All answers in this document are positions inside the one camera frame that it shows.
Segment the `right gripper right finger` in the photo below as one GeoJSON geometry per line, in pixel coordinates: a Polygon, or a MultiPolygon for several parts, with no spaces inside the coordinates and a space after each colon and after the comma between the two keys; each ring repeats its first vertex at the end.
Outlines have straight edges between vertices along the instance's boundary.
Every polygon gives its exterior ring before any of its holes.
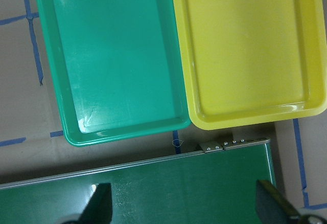
{"type": "Polygon", "coordinates": [[[256,181],[255,211],[261,223],[298,223],[300,213],[268,180],[256,181]]]}

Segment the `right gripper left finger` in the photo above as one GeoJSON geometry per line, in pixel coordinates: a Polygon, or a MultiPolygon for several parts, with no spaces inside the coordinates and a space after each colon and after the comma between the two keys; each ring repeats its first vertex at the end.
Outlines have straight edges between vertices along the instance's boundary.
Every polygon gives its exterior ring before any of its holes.
{"type": "Polygon", "coordinates": [[[111,184],[98,184],[77,223],[111,223],[112,214],[111,184]]]}

